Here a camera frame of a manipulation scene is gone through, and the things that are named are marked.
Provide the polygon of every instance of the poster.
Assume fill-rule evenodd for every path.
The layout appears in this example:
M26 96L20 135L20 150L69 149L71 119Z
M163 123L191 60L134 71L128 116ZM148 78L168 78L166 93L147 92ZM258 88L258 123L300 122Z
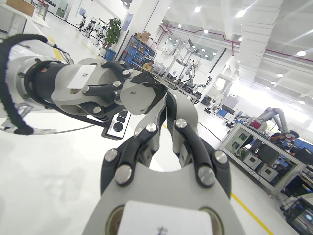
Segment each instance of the poster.
M122 30L126 31L128 29L133 17L134 17L133 14L127 14L124 24L122 26Z

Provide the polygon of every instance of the industrial robot arm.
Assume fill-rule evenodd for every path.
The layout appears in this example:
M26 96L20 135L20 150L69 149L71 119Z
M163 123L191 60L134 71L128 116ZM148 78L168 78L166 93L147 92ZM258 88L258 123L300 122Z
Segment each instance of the industrial robot arm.
M123 61L84 59L70 65L46 56L28 55L10 56L8 62L12 46L31 39L57 47L38 35L18 35L0 44L0 99L17 127L15 133L34 132L14 110L14 105L22 103L32 109L55 109L104 128L120 111L145 114L134 136L105 154L102 196L83 235L118 234L120 223L127 223L123 211L129 201L145 202L151 207L157 204L205 211L212 220L212 232L208 234L245 234L229 200L227 156L198 136L197 111L182 93L166 90L148 72L126 70ZM101 122L88 119L87 115ZM182 169L163 173L152 171L149 166L159 149L161 126L166 118L173 153Z

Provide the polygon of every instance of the blue trash bin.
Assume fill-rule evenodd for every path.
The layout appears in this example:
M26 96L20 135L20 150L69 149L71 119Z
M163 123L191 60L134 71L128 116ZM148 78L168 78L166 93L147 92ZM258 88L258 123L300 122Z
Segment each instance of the blue trash bin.
M104 59L108 61L112 61L115 55L116 55L116 52L114 50L107 48Z

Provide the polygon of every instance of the epoxy floor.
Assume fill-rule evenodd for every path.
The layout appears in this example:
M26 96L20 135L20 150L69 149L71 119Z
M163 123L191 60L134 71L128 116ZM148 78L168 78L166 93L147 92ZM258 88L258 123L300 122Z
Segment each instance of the epoxy floor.
M48 14L50 29L42 31L69 52L75 62L95 58L98 50L68 23ZM199 114L199 135L218 149L228 129L222 120ZM125 137L133 135L142 116L132 116ZM59 113L31 113L26 122L37 128L65 131L88 124ZM56 135L18 136L0 132L0 234L76 235L100 198L99 178L106 151L123 142L104 139L100 127ZM161 130L160 150L151 168L180 169L171 152L171 136ZM246 234L297 234L282 217L279 205L235 166L231 165L231 204Z

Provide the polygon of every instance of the yellow floor line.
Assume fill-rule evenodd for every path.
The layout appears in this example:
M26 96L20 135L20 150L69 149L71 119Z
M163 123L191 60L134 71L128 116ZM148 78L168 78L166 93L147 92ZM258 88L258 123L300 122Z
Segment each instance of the yellow floor line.
M52 37L51 35L48 35L48 37L49 37L49 39L50 39L50 41L51 41L52 43L55 43L55 40L53 39L53 37ZM55 54L56 54L56 59L62 60L62 56L61 56L59 50L57 50L57 49L55 49L55 48L54 48L53 50L54 50L54 52L55 52Z
M80 39L79 39L79 37L77 37L73 32L72 32L72 34L96 57L96 58L98 58L99 59L99 57L98 56L96 56L90 49L89 49L89 47L83 42L83 41L81 41Z
M231 196L269 235L274 235L274 233L267 228L267 226L259 218L257 218L257 216L248 207L246 207L246 205L236 195L232 193Z

